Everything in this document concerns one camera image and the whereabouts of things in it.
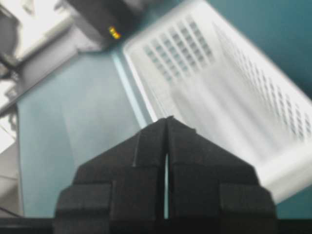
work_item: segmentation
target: basket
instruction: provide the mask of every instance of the basket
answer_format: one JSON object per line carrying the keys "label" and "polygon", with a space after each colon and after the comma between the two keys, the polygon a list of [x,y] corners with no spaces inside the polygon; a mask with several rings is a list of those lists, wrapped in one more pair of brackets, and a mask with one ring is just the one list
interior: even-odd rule
{"label": "basket", "polygon": [[252,164],[276,203],[312,184],[311,101],[204,0],[124,47],[153,121],[175,116]]}

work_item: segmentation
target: cable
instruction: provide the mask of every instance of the cable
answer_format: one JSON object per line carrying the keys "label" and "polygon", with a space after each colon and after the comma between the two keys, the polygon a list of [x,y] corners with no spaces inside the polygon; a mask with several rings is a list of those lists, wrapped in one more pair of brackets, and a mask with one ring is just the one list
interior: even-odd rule
{"label": "cable", "polygon": [[7,214],[9,214],[9,215],[12,215],[12,216],[14,216],[14,217],[17,217],[17,218],[22,218],[22,216],[20,216],[20,215],[18,215],[18,214],[16,214],[16,213],[13,213],[13,212],[11,212],[11,211],[9,211],[9,210],[7,210],[6,208],[3,208],[3,207],[1,207],[1,206],[0,206],[0,211],[3,211],[3,212],[5,212],[5,213],[7,213]]}

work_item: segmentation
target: blue table surface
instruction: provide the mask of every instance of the blue table surface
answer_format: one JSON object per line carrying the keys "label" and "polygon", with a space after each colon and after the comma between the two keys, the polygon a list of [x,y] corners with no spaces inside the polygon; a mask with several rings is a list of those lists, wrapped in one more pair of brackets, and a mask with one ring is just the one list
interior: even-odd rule
{"label": "blue table surface", "polygon": [[[152,11],[149,21],[179,1],[166,2]],[[208,2],[312,97],[312,1]],[[111,52],[88,54],[73,59],[21,99],[19,141],[25,216],[52,217],[59,192],[71,183],[80,164],[149,123],[144,111],[139,115],[146,119],[138,119],[127,94],[129,87],[120,78]],[[279,218],[312,218],[310,197],[312,188],[307,188],[279,204]]]}

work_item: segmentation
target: yellow led light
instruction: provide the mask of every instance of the yellow led light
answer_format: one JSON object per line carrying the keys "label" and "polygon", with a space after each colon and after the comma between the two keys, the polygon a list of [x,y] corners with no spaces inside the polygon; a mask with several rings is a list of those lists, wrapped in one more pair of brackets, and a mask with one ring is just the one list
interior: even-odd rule
{"label": "yellow led light", "polygon": [[121,38],[121,34],[116,32],[116,28],[115,27],[111,26],[111,27],[108,28],[108,30],[109,30],[110,34],[113,36],[113,38],[115,38],[115,39]]}

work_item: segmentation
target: white object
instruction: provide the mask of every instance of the white object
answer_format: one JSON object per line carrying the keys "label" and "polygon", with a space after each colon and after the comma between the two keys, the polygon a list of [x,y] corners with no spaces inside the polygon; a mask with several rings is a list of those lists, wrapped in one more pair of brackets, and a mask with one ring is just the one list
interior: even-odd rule
{"label": "white object", "polygon": [[312,184],[310,100],[203,0],[124,47],[148,111],[174,115],[252,164],[276,203]]}

